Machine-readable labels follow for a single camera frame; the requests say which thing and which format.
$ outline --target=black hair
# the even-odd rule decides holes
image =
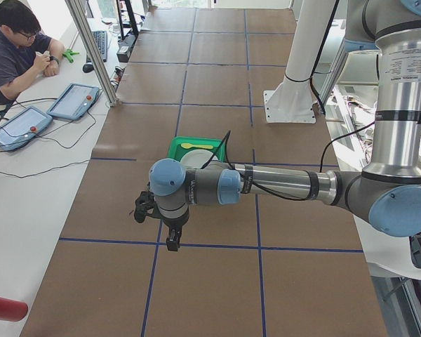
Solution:
[[[0,4],[0,26],[6,25],[13,32],[37,34],[41,25],[31,9],[18,0],[4,0]]]

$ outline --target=green tray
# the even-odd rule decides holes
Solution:
[[[181,161],[184,155],[190,151],[200,149],[200,147],[191,147],[189,149],[185,149],[181,146],[183,143],[193,144],[193,145],[212,145],[212,149],[205,149],[210,152],[214,152],[215,149],[220,144],[220,139],[212,139],[212,138],[193,138],[193,137],[174,137],[170,143],[170,149],[168,149],[168,158],[172,158],[174,160]],[[225,144],[218,150],[216,153],[217,158],[220,161],[225,161],[225,152],[226,147]]]

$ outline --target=tile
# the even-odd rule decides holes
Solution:
[[[195,8],[158,8],[147,13],[144,31],[191,32],[194,29]]]
[[[121,104],[107,115],[92,157],[163,159],[175,137],[178,105]]]
[[[267,335],[388,336],[360,253],[263,251]]]
[[[128,63],[117,97],[124,103],[179,104],[186,65]]]
[[[246,28],[248,33],[294,34],[296,21],[289,9],[247,9]]]
[[[256,250],[160,247],[145,337],[261,335]]]
[[[140,335],[154,250],[58,242],[20,336]]]
[[[200,8],[196,12],[195,32],[245,32],[243,9]]]
[[[254,195],[244,194],[233,205],[199,204],[190,206],[189,211],[189,221],[182,227],[181,244],[258,245]],[[161,242],[167,236],[168,228],[163,226]]]
[[[195,33],[189,62],[245,65],[245,34]]]
[[[222,139],[231,130],[227,153],[230,161],[253,162],[253,136],[247,107],[182,107],[178,135]]]
[[[264,91],[276,90],[282,83],[285,67],[250,67],[251,104],[264,106]]]
[[[147,189],[153,161],[91,160],[61,237],[156,242],[159,220],[134,220],[135,200]]]
[[[315,124],[267,123],[265,110],[253,108],[253,142],[257,163],[319,165],[330,136],[324,116]],[[332,147],[326,151],[325,165],[337,165]]]
[[[129,62],[187,63],[192,33],[141,32]]]
[[[291,168],[318,171],[317,168]],[[290,201],[259,196],[262,246],[362,249],[353,215],[322,201]]]
[[[189,65],[183,103],[249,106],[246,66]]]
[[[250,65],[283,65],[288,62],[293,35],[249,34],[248,62]]]

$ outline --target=computer mouse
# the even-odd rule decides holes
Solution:
[[[93,64],[91,62],[84,63],[83,72],[91,72],[93,70]]]

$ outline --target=blue tablet device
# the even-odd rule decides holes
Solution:
[[[36,107],[28,107],[0,126],[0,146],[12,151],[26,145],[53,120]]]
[[[72,83],[48,109],[47,114],[74,121],[91,108],[99,91],[96,86]]]

